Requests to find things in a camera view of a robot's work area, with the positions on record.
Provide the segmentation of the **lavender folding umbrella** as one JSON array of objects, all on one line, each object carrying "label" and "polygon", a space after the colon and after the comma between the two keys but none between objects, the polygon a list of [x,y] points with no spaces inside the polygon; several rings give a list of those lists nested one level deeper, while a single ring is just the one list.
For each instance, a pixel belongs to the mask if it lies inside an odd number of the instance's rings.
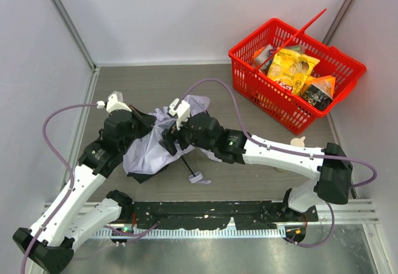
[{"label": "lavender folding umbrella", "polygon": [[177,161],[181,156],[190,153],[195,148],[190,145],[182,150],[176,146],[177,153],[171,155],[160,141],[162,132],[171,127],[175,120],[168,114],[169,108],[157,108],[151,114],[156,117],[155,125],[151,132],[143,138],[136,139],[123,156],[123,169],[128,177],[134,178],[138,183],[149,180],[156,174],[164,171],[168,165]]}]

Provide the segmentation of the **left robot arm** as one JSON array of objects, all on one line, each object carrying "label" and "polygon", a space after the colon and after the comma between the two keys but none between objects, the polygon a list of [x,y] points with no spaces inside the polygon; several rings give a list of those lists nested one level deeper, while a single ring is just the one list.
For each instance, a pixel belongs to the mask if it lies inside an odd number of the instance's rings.
[{"label": "left robot arm", "polygon": [[84,149],[70,179],[48,210],[29,228],[20,227],[13,240],[24,253],[23,262],[31,259],[49,273],[61,273],[78,248],[105,225],[129,220],[134,213],[132,199],[114,190],[102,202],[78,216],[87,199],[122,163],[129,146],[149,134],[155,116],[132,106],[110,109],[99,137]]}]

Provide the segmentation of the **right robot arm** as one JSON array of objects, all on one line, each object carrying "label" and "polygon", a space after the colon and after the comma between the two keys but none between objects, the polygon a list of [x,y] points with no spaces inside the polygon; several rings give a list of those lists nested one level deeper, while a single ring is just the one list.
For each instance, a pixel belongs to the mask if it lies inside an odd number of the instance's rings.
[{"label": "right robot arm", "polygon": [[308,178],[286,191],[281,211],[287,217],[301,216],[322,202],[348,203],[353,166],[337,144],[324,148],[300,148],[262,139],[241,130],[225,129],[206,112],[163,130],[159,142],[171,155],[194,146],[211,152],[225,163],[267,165]]}]

